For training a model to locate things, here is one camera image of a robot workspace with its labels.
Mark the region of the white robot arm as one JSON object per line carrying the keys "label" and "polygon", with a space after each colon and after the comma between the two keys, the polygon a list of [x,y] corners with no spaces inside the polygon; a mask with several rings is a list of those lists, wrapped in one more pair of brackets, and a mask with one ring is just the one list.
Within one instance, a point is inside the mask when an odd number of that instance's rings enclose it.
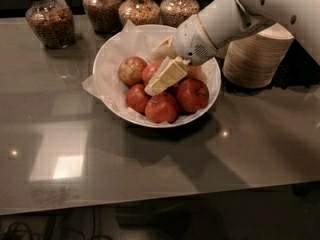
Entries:
{"label": "white robot arm", "polygon": [[188,65],[202,65],[230,42],[278,23],[320,63],[320,0],[214,0],[179,25],[168,47],[158,46],[151,58],[162,58],[145,91],[154,96],[186,76]]}

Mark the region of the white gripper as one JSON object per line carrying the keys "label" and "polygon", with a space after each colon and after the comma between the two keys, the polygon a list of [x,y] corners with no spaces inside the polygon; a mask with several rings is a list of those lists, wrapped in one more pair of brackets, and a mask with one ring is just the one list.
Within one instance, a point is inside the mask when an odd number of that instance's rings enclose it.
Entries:
{"label": "white gripper", "polygon": [[151,96],[162,93],[187,75],[189,64],[202,65],[216,54],[217,48],[199,16],[192,15],[176,29],[174,36],[166,37],[148,55],[149,62],[162,63],[146,85],[145,92]]}

